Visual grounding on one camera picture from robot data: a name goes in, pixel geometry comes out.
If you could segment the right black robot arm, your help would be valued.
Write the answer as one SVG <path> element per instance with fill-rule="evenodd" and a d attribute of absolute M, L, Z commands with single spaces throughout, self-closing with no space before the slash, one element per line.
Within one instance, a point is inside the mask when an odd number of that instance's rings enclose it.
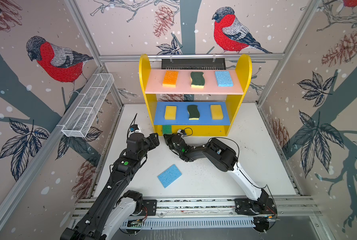
<path fill-rule="evenodd" d="M 227 172 L 239 184 L 246 194 L 244 204 L 236 204 L 236 212 L 241 215 L 255 216 L 268 210 L 269 195 L 262 187 L 258 187 L 247 175 L 238 161 L 238 154 L 217 138 L 210 138 L 201 146 L 187 145 L 184 135 L 164 134 L 169 149 L 185 162 L 194 162 L 198 159 L 208 159 L 218 170 Z"/>

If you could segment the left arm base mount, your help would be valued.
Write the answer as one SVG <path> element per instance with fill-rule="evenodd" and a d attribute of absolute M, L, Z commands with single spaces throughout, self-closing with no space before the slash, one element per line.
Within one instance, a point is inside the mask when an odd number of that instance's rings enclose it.
<path fill-rule="evenodd" d="M 157 200 L 144 199 L 139 192 L 128 190 L 116 202 L 115 208 L 125 206 L 130 203 L 130 213 L 132 216 L 155 216 L 157 208 Z"/>

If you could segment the dark green scrub sponge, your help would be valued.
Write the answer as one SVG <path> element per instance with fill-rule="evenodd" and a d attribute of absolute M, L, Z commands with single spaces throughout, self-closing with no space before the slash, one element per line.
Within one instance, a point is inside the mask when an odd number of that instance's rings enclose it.
<path fill-rule="evenodd" d="M 203 89 L 205 86 L 205 78 L 203 72 L 191 72 L 191 87 Z"/>
<path fill-rule="evenodd" d="M 187 106 L 188 114 L 189 114 L 189 120 L 190 121 L 195 121 L 200 119 L 200 112 L 198 110 L 197 105 L 188 105 Z"/>

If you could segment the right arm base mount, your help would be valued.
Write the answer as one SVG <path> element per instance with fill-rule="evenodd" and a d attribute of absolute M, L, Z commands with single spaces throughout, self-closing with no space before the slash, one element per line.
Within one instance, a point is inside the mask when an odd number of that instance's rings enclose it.
<path fill-rule="evenodd" d="M 238 215 L 257 216 L 257 215 L 276 215 L 277 207 L 275 202 L 267 192 L 262 190 L 261 196 L 257 201 L 248 198 L 234 199 L 235 212 Z"/>

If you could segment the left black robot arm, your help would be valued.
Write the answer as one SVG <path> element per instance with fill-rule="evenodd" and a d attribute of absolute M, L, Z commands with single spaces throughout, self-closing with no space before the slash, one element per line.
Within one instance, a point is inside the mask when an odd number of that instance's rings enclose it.
<path fill-rule="evenodd" d="M 118 202 L 121 193 L 129 185 L 136 172 L 141 168 L 141 160 L 147 158 L 148 151 L 159 146 L 157 133 L 145 137 L 142 133 L 132 133 L 126 140 L 124 149 L 114 162 L 106 187 L 101 191 L 90 210 L 73 228 L 66 228 L 61 240 L 104 240 L 109 214 Z"/>

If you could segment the green topped yellow sponge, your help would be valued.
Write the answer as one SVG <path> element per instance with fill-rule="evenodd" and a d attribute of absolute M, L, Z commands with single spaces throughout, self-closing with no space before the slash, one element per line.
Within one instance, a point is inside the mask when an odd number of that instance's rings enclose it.
<path fill-rule="evenodd" d="M 171 135 L 171 134 L 172 134 L 172 127 L 171 127 L 171 125 L 163 125 L 163 126 L 162 126 L 162 134 L 163 134 L 163 135 Z"/>

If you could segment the dark green scrub sponge front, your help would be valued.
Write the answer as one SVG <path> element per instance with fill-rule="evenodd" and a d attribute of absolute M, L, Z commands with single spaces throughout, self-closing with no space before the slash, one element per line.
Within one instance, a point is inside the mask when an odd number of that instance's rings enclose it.
<path fill-rule="evenodd" d="M 191 87 L 203 89 L 205 86 L 205 78 L 203 72 L 191 72 Z"/>

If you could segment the orange topped yellow sponge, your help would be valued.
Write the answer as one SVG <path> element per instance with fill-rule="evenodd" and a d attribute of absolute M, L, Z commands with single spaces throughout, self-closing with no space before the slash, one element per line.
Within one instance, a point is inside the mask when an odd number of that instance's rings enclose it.
<path fill-rule="evenodd" d="M 165 88 L 175 88 L 178 74 L 178 71 L 166 71 L 163 78 L 162 86 Z"/>

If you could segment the yellow sponge front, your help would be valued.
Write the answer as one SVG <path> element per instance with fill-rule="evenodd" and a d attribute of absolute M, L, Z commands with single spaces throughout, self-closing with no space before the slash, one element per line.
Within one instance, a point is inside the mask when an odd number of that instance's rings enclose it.
<path fill-rule="evenodd" d="M 224 114 L 221 105 L 211 105 L 212 120 L 218 121 L 224 119 Z"/>

